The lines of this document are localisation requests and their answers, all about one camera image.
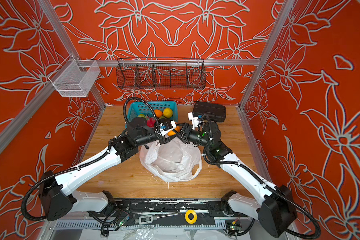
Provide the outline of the pink dragon fruit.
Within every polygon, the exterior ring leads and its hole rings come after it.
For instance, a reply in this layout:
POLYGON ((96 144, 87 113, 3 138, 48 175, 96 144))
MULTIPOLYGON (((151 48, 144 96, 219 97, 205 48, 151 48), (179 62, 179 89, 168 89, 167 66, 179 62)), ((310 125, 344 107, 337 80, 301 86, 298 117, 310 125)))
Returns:
POLYGON ((147 126, 149 127, 149 128, 155 128, 156 127, 156 120, 154 119, 154 118, 152 118, 152 117, 148 117, 147 118, 147 126))

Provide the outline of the white plastic bag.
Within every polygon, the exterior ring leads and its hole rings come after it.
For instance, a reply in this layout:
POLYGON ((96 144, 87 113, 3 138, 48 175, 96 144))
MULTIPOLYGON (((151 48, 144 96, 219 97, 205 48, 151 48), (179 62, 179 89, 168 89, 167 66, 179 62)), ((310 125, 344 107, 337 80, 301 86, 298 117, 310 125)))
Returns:
POLYGON ((140 149, 141 164, 154 176, 166 183, 188 182, 196 178, 203 168, 198 147, 182 143, 179 139, 161 145, 158 141, 140 149))

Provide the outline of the orange fruit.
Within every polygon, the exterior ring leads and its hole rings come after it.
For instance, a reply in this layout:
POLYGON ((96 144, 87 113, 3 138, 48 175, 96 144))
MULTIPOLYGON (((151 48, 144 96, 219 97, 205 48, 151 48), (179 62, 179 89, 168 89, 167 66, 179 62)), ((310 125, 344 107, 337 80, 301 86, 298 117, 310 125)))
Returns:
POLYGON ((167 133, 167 136, 174 136, 176 133, 179 133, 181 131, 181 127, 180 126, 177 126, 174 130, 172 130, 172 131, 169 131, 168 133, 167 133))
POLYGON ((163 112, 161 110, 154 110, 155 116, 159 119, 163 116, 163 112))

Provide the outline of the yellow lemon fruit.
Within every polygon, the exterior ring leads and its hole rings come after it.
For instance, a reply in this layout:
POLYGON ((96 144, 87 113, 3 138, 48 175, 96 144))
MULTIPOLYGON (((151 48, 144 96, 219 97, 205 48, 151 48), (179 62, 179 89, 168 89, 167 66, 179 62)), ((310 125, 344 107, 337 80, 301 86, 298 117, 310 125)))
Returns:
POLYGON ((170 108, 166 108, 163 110, 163 117, 170 119, 173 116, 174 112, 170 108))

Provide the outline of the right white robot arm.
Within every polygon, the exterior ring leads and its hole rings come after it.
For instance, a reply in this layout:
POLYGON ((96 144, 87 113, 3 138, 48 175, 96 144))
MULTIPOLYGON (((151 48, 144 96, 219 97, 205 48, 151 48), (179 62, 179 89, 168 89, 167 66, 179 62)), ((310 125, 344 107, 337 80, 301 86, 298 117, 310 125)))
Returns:
POLYGON ((179 138, 183 143, 203 147, 202 157, 209 165, 215 165, 234 177, 243 185, 255 201, 249 203, 238 193, 227 194, 229 208, 235 213, 242 213, 257 220, 263 229, 272 237, 278 238, 283 233, 292 236, 315 240, 321 235, 317 220, 302 206, 294 202, 291 191, 284 185, 278 187, 261 177, 221 140, 221 132, 216 122, 208 115, 188 114, 191 125, 182 126, 179 138), (301 234, 289 229, 297 219, 297 213, 303 213, 313 224, 312 234, 301 234))

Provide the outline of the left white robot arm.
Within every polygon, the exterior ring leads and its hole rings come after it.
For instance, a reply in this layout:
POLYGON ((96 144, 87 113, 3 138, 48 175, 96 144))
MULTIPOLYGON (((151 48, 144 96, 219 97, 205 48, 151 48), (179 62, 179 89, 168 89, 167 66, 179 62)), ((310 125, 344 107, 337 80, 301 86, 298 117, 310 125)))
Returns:
POLYGON ((168 137, 168 133, 176 128, 173 120, 160 123, 153 107, 138 97, 130 97, 125 101, 123 117, 127 127, 119 136, 110 139, 107 147, 98 154, 66 170, 43 174, 41 180, 24 195, 21 214, 25 219, 34 222, 54 221, 70 212, 102 212, 111 208, 114 199, 109 192, 82 193, 78 188, 103 171, 130 159, 138 153, 140 146, 155 141, 160 144, 169 143, 172 138, 168 137), (147 125, 145 118, 128 118, 127 105, 130 101, 140 102, 150 110, 155 121, 153 127, 147 125), (38 191, 45 213, 40 217, 32 216, 27 209, 28 200, 34 191, 38 191))

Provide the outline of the yellow tape roll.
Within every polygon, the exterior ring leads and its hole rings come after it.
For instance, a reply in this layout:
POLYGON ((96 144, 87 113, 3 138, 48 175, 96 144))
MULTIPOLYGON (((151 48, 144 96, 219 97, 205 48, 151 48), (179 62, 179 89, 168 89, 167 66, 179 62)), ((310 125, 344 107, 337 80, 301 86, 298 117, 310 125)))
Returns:
POLYGON ((197 213, 194 210, 187 210, 185 213, 185 220, 188 224, 193 225, 197 221, 197 213))

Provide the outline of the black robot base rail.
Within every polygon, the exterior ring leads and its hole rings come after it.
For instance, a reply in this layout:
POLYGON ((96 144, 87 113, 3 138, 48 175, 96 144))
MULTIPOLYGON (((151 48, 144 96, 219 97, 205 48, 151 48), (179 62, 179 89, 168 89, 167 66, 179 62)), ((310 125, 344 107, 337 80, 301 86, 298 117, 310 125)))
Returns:
POLYGON ((217 229, 243 224, 251 218, 235 213, 220 199, 116 199, 99 212, 88 211, 105 231, 145 226, 155 228, 217 229), (197 213, 197 221, 185 220, 187 210, 197 213))

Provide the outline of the clear plastic wall bin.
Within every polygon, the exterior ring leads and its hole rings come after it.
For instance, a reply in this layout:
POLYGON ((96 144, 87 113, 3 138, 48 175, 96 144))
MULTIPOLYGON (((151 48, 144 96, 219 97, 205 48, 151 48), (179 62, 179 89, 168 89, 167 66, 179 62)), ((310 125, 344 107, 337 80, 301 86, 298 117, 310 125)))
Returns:
POLYGON ((69 55, 48 80, 62 97, 86 97, 100 72, 97 61, 82 62, 69 55))

